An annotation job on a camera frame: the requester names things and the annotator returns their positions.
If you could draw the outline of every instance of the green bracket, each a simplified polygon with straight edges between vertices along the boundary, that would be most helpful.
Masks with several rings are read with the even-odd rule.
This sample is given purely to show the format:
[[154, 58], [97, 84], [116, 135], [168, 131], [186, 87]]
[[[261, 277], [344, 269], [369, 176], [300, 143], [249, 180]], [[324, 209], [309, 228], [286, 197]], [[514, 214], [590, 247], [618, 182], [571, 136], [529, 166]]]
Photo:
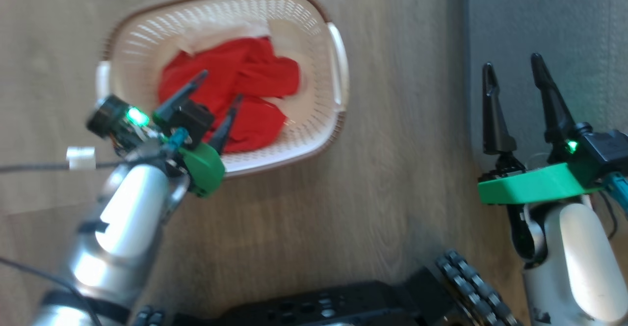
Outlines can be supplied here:
[[567, 168], [567, 163], [557, 163], [543, 169], [507, 178], [478, 183], [480, 200], [490, 205], [520, 205], [552, 201], [599, 191], [602, 188], [585, 189]]
[[220, 186], [225, 176], [225, 165], [214, 148], [200, 143], [194, 151], [179, 148], [179, 153], [192, 178], [190, 192], [205, 198]]

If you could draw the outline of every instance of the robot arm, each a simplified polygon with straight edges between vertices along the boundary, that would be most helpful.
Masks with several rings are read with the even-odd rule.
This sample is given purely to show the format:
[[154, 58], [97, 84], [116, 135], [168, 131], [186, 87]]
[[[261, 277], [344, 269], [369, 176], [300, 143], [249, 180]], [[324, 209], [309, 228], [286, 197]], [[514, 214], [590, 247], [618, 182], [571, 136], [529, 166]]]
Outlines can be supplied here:
[[484, 66], [484, 152], [499, 155], [480, 178], [483, 203], [505, 205], [511, 239], [524, 262], [523, 279], [534, 326], [619, 325], [628, 320], [628, 289], [608, 238], [587, 197], [609, 191], [628, 210], [628, 136], [594, 133], [575, 123], [538, 54], [534, 83], [545, 112], [548, 167], [528, 171], [516, 160], [497, 99], [493, 65]]
[[[238, 100], [208, 143], [202, 136], [213, 115], [189, 96], [204, 71], [148, 116], [116, 96], [102, 100], [87, 127], [111, 138], [127, 163], [110, 175], [95, 215], [78, 228], [77, 243], [61, 275], [87, 299], [103, 326], [125, 325], [150, 275], [162, 225], [186, 192], [206, 197], [225, 173], [220, 153], [229, 135]], [[66, 290], [43, 299], [36, 326], [92, 325], [84, 300]]]
[[595, 212], [581, 203], [554, 203], [543, 227], [547, 256], [523, 270], [534, 326], [619, 325], [628, 289]]

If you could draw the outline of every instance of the cable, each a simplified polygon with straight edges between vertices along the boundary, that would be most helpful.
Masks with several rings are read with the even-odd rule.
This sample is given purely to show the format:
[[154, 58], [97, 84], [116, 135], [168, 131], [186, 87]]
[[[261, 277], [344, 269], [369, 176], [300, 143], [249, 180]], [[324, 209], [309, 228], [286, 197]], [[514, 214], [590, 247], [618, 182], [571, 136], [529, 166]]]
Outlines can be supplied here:
[[607, 236], [608, 239], [610, 240], [617, 233], [617, 226], [619, 224], [617, 223], [617, 217], [615, 216], [615, 212], [613, 211], [613, 206], [610, 204], [610, 201], [608, 201], [608, 197], [606, 197], [606, 194], [602, 191], [600, 191], [599, 193], [602, 199], [604, 200], [604, 203], [606, 204], [606, 209], [608, 209], [608, 214], [610, 214], [610, 219], [613, 221], [613, 229], [610, 231], [610, 233]]
[[40, 270], [38, 270], [36, 268], [32, 268], [32, 267], [26, 266], [24, 264], [20, 264], [20, 263], [13, 262], [11, 260], [7, 260], [4, 257], [0, 257], [0, 263], [4, 264], [6, 266], [9, 266], [11, 268], [15, 268], [16, 270], [19, 270], [21, 272], [30, 273], [30, 274], [33, 274], [35, 276], [41, 277], [43, 279], [47, 279], [47, 280], [52, 281], [52, 282], [54, 282], [56, 284], [59, 284], [60, 286], [63, 286], [65, 288], [67, 288], [68, 290], [70, 290], [70, 292], [72, 294], [74, 294], [75, 297], [77, 297], [83, 303], [83, 306], [85, 306], [85, 311], [89, 314], [89, 318], [92, 319], [92, 322], [94, 323], [94, 326], [103, 326], [103, 324], [101, 324], [101, 320], [98, 319], [98, 316], [96, 315], [96, 312], [94, 312], [94, 309], [89, 304], [89, 301], [87, 300], [87, 298], [85, 296], [83, 296], [83, 294], [81, 294], [81, 292], [79, 292], [79, 290], [77, 290], [77, 288], [74, 287], [69, 282], [64, 281], [60, 277], [56, 277], [56, 276], [53, 276], [52, 274], [48, 274], [46, 272], [40, 271]]
[[530, 156], [530, 158], [527, 158], [527, 160], [525, 161], [525, 163], [523, 163], [523, 166], [524, 166], [527, 170], [534, 170], [534, 169], [538, 169], [539, 167], [532, 167], [532, 168], [531, 168], [531, 167], [529, 166], [529, 165], [530, 165], [530, 162], [531, 162], [533, 159], [537, 158], [537, 157], [540, 157], [540, 156], [549, 156], [549, 155], [550, 155], [549, 153], [536, 153], [536, 154], [532, 154], [532, 155]]
[[[147, 163], [153, 160], [159, 160], [165, 158], [164, 154], [158, 156], [152, 156], [147, 158], [139, 158], [134, 161], [116, 161], [116, 162], [103, 162], [96, 163], [96, 169], [107, 169], [109, 167], [117, 167], [122, 164], [138, 165], [140, 163]], [[20, 171], [55, 171], [55, 170], [70, 170], [69, 163], [19, 163], [16, 165], [0, 166], [0, 174], [7, 174], [10, 172]]]

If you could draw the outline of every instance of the gray wall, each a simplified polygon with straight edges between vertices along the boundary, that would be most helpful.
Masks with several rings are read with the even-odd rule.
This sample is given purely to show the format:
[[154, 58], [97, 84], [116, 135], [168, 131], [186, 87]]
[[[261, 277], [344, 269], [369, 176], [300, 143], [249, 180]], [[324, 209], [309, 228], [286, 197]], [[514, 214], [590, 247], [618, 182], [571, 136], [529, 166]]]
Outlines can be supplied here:
[[521, 161], [548, 152], [531, 53], [541, 53], [576, 122], [628, 130], [628, 0], [469, 0], [467, 80], [473, 154], [482, 155], [482, 65], [494, 63]]

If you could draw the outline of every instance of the red cloth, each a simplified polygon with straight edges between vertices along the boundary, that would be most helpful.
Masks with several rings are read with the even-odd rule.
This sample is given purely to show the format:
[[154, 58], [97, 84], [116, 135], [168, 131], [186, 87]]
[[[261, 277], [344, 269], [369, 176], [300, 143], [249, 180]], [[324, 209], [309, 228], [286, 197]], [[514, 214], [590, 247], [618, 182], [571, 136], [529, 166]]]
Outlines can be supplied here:
[[162, 71], [159, 102], [170, 98], [204, 69], [209, 75], [190, 98], [205, 105], [216, 116], [205, 139], [222, 123], [236, 96], [242, 94], [240, 111], [225, 151], [252, 151], [273, 143], [286, 117], [260, 96], [296, 93], [298, 64], [276, 57], [267, 37], [233, 40], [194, 56], [181, 52]]

